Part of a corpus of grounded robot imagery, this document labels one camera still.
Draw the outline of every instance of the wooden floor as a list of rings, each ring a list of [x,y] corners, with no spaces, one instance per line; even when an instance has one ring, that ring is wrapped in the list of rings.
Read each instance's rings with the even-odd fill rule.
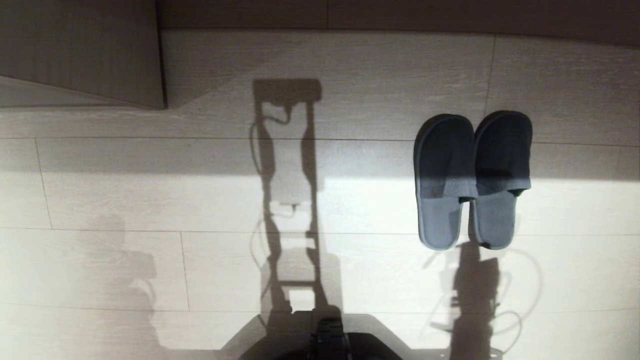
[[[313,278],[315,205],[322,285],[348,331],[406,359],[446,358],[452,297],[473,307],[496,276],[491,347],[504,359],[639,359],[640,49],[197,30],[164,31],[163,47],[169,110],[0,113],[2,358],[236,359],[267,333],[286,346],[263,353],[303,346],[317,314],[265,295],[268,177],[280,280]],[[252,126],[254,80],[279,78],[320,83],[315,133],[302,104],[268,122],[268,138]],[[415,134],[439,113],[477,125],[495,110],[534,127],[513,244],[476,255],[465,207],[466,245],[429,250]],[[308,290],[287,296],[314,306]]]

